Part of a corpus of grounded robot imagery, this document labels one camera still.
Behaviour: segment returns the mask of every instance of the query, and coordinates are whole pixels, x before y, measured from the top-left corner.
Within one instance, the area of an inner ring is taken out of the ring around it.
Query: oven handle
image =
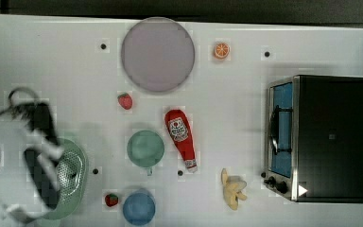
[[[270,127],[269,127],[269,142],[272,146],[272,151],[274,155],[277,155],[282,149],[278,148],[279,143],[279,112],[293,112],[292,108],[280,108],[279,105],[275,107],[270,117]]]

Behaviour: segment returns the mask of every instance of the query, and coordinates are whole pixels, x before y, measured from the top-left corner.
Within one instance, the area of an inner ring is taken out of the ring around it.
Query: mug handle
[[[148,176],[152,175],[152,167],[146,168],[146,171]]]

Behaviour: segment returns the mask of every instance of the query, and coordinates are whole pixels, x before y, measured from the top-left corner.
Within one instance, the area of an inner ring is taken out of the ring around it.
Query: ketchup label
[[[170,134],[173,140],[181,142],[188,137],[188,130],[182,122],[182,118],[178,117],[169,121]]]

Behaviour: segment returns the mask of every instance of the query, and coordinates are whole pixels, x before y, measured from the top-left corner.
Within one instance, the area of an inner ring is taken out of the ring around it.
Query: blue bowl
[[[146,190],[139,190],[126,199],[123,215],[132,225],[148,224],[155,216],[155,201]]]

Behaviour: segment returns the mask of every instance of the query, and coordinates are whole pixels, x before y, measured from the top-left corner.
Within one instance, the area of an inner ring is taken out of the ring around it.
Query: oven knob
[[[264,180],[264,183],[266,183],[269,186],[273,187],[276,184],[276,180],[275,180],[274,177],[269,177],[267,180]]]
[[[284,194],[287,192],[287,184],[285,182],[280,182],[275,185],[276,190],[278,190],[280,193]]]

